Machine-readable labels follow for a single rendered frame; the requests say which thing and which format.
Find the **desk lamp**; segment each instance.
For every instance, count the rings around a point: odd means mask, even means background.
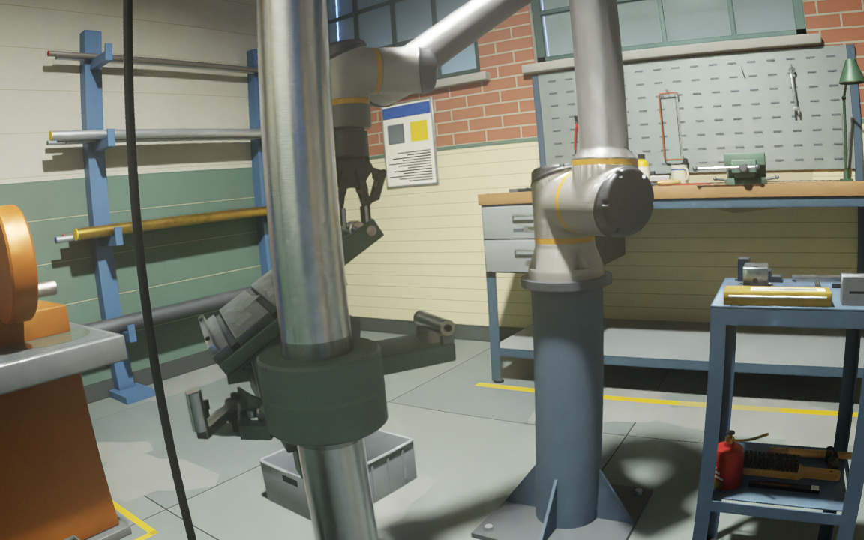
[[[849,172],[849,127],[848,116],[846,114],[846,95],[849,93],[849,86],[861,85],[864,83],[864,75],[861,69],[858,68],[858,62],[854,58],[846,59],[846,64],[842,66],[842,76],[839,77],[839,83],[843,86],[842,90],[842,136],[844,147],[844,169],[842,170],[842,181],[849,182],[851,175]],[[861,107],[860,103],[855,103],[854,107]]]

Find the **yellow pipe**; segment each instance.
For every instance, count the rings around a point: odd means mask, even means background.
[[[142,230],[172,229],[176,227],[187,227],[189,225],[202,225],[203,223],[219,223],[220,221],[264,217],[265,206],[254,206],[254,208],[240,208],[237,209],[237,211],[192,213],[189,215],[177,215],[174,217],[146,219],[142,221]],[[122,228],[123,235],[131,234],[131,222],[127,222],[113,223],[111,225],[83,226],[82,229],[73,230],[72,236],[76,240],[103,239],[106,236],[114,236],[116,234],[116,227]]]

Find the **yellow square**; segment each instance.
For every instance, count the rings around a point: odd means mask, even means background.
[[[429,127],[428,122],[425,120],[410,123],[409,129],[412,131],[412,143],[418,143],[419,140],[428,140]]]

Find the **yellow floor line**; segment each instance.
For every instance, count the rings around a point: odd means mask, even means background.
[[[145,525],[145,522],[143,522],[143,520],[140,520],[137,517],[135,517],[134,513],[131,513],[131,512],[129,512],[129,510],[124,509],[122,507],[122,505],[119,505],[119,503],[114,502],[114,500],[113,500],[112,504],[115,505],[115,509],[118,510],[118,512],[120,514],[125,516],[127,520],[129,520],[130,522],[133,522],[133,525],[138,526],[141,530],[145,531],[145,536],[140,536],[140,537],[136,538],[135,540],[147,540],[148,538],[151,538],[151,537],[156,536],[158,534],[157,530],[153,529],[153,527]]]
[[[529,386],[513,386],[512,384],[495,384],[494,382],[478,382],[476,386],[483,389],[512,390],[514,392],[535,393],[536,390]],[[634,404],[669,404],[675,407],[705,407],[703,402],[683,402],[683,400],[654,400],[651,397],[626,397],[626,396],[602,396],[607,402],[629,402]],[[744,404],[733,404],[733,410],[754,410],[759,413],[786,413],[786,414],[813,414],[817,416],[838,416],[836,410],[822,410],[817,408],[788,408],[779,406],[744,406]],[[853,418],[858,418],[858,413],[853,413]]]

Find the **orange machine base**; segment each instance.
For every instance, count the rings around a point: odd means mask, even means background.
[[[39,300],[38,310],[35,311],[35,316],[31,320],[17,322],[14,325],[7,325],[0,320],[0,347],[68,331],[69,313],[65,304]]]
[[[118,523],[82,377],[0,396],[0,540],[85,539]]]

